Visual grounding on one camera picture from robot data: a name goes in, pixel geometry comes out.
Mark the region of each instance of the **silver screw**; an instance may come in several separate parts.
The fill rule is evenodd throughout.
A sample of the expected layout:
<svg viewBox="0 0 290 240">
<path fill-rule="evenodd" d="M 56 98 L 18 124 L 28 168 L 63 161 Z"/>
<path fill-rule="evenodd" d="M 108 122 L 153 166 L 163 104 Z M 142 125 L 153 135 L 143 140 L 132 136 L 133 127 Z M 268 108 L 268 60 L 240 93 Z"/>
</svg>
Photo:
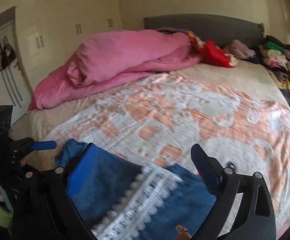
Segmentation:
<svg viewBox="0 0 290 240">
<path fill-rule="evenodd" d="M 31 176 L 32 176 L 32 172 L 31 171 L 26 173 L 26 178 L 30 178 Z"/>
<path fill-rule="evenodd" d="M 64 171 L 64 168 L 63 168 L 63 167 L 58 167 L 58 168 L 55 170 L 56 174 L 61 174 L 61 173 L 63 173 L 63 171 Z"/>
<path fill-rule="evenodd" d="M 233 173 L 231 168 L 225 168 L 224 171 L 225 171 L 226 174 L 232 174 Z"/>
<path fill-rule="evenodd" d="M 262 178 L 262 174 L 261 174 L 260 172 L 255 172 L 255 176 L 256 176 L 257 178 L 259 178 L 259 179 Z"/>
</svg>

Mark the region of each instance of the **white lace trim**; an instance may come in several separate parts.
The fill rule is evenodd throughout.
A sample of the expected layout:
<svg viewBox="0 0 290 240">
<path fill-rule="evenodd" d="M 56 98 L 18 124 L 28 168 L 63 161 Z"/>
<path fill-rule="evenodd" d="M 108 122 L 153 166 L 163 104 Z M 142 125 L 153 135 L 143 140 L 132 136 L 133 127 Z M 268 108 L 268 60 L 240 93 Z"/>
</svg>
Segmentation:
<svg viewBox="0 0 290 240">
<path fill-rule="evenodd" d="M 156 214 L 157 207 L 163 205 L 171 190 L 177 188 L 182 179 L 162 167 L 151 164 L 142 168 L 131 188 L 107 212 L 102 222 L 92 232 L 98 240 L 132 240 L 145 229 L 151 215 Z"/>
</svg>

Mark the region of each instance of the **door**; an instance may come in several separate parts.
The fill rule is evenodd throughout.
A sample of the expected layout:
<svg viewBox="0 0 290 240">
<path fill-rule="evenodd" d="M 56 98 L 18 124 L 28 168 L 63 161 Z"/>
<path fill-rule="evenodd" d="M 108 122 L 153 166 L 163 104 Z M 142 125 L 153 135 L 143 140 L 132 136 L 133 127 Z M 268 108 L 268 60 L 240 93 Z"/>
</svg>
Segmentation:
<svg viewBox="0 0 290 240">
<path fill-rule="evenodd" d="M 11 122 L 27 112 L 31 95 L 16 56 L 13 24 L 0 28 L 0 105 L 13 105 Z"/>
</svg>

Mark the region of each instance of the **blue denim fabric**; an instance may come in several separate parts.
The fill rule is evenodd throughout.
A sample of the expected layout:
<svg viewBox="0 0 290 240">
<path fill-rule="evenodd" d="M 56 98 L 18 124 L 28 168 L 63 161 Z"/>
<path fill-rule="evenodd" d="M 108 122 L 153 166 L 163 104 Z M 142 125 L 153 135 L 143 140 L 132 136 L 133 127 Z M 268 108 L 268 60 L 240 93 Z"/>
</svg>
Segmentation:
<svg viewBox="0 0 290 240">
<path fill-rule="evenodd" d="M 65 166 L 86 146 L 70 139 L 56 157 L 56 165 Z M 167 170 L 177 174 L 183 182 L 179 182 L 170 196 L 164 199 L 163 206 L 157 208 L 157 213 L 151 216 L 151 221 L 135 240 L 175 239 L 176 225 L 183 225 L 193 235 L 215 202 L 216 198 L 209 194 L 200 177 L 178 164 Z M 139 173 L 141 166 L 93 146 L 88 157 L 82 159 L 70 175 L 67 194 L 85 223 L 92 228 L 130 188 Z"/>
</svg>

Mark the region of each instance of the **gray headboard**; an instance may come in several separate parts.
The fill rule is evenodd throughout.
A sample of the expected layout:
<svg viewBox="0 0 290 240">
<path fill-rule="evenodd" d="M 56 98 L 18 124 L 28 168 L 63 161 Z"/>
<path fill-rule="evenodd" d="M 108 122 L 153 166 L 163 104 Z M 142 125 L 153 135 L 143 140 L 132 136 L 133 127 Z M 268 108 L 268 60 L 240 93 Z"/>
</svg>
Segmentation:
<svg viewBox="0 0 290 240">
<path fill-rule="evenodd" d="M 144 18 L 145 29 L 173 27 L 192 31 L 203 41 L 214 41 L 223 48 L 240 40 L 249 48 L 262 44 L 264 25 L 212 14 L 174 14 Z"/>
</svg>

